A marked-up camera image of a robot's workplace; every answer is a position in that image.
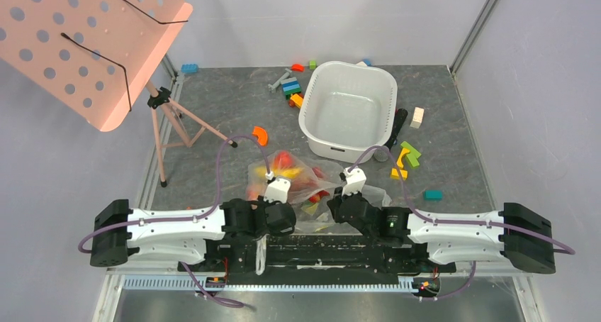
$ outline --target clear plastic bag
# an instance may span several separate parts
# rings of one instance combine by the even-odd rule
[[[342,185],[339,176],[342,166],[333,161],[296,157],[286,150],[276,151],[268,160],[276,176],[283,176],[291,181],[288,203],[296,213],[296,233],[359,233],[349,224],[335,223],[326,204],[332,198],[334,190]],[[263,160],[249,165],[249,200],[255,200],[265,192],[265,173]],[[366,185],[362,194],[374,206],[388,206],[391,203],[386,191],[377,187]]]

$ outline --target white plastic basket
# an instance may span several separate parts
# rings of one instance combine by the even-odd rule
[[[326,62],[311,76],[298,124],[315,154],[355,162],[391,136],[396,92],[396,81],[385,70]]]

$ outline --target gray floor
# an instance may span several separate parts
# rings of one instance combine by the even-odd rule
[[[409,170],[408,186],[419,209],[433,212],[478,213],[491,211],[490,197],[474,148],[459,95],[445,66],[385,66],[398,84],[398,107],[410,112],[425,109],[421,128],[409,127],[410,117],[400,132],[421,153],[420,167]],[[320,159],[307,144],[298,127],[298,112],[284,100],[281,88],[267,91],[283,73],[283,68],[202,69],[186,77],[180,104],[225,135],[250,134],[254,126],[269,134],[269,153],[289,150],[300,157]],[[295,73],[303,89],[311,71]],[[189,118],[184,125],[190,134],[198,125]],[[169,142],[179,141],[172,132]],[[153,210],[176,210],[187,206],[212,204],[215,195],[215,156],[219,144],[215,135],[204,133],[192,148],[170,148],[165,155],[167,188],[158,187]],[[399,146],[393,148],[398,155]],[[251,142],[242,141],[236,149],[227,148],[222,159],[221,175],[224,200],[245,197],[247,167],[261,156]],[[369,160],[361,166],[367,184],[385,189],[394,205],[403,205],[398,181],[390,179],[390,163]],[[426,189],[444,192],[440,202],[424,201]]]
[[[452,290],[465,279],[444,278]],[[249,305],[228,309],[191,292],[126,290],[121,294],[118,322],[188,321],[523,321],[511,279],[479,278],[461,295],[420,303],[407,294],[228,292],[223,297]]]

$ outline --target pink perforated board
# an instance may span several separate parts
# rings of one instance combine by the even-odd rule
[[[192,13],[184,0],[128,1],[163,22]],[[123,70],[60,34],[124,65],[133,103],[183,25],[158,24],[123,0],[0,0],[0,57],[111,131],[130,109]]]

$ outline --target gray wall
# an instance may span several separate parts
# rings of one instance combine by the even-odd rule
[[[153,81],[169,85],[162,70]],[[101,133],[2,60],[0,84],[0,321],[89,321],[104,271],[77,243],[112,200],[137,194],[149,94]]]
[[[458,73],[498,205],[538,211],[577,251],[535,280],[549,321],[599,319],[599,13],[599,0],[500,0]]]
[[[186,0],[169,55],[202,67],[448,65],[485,0]]]

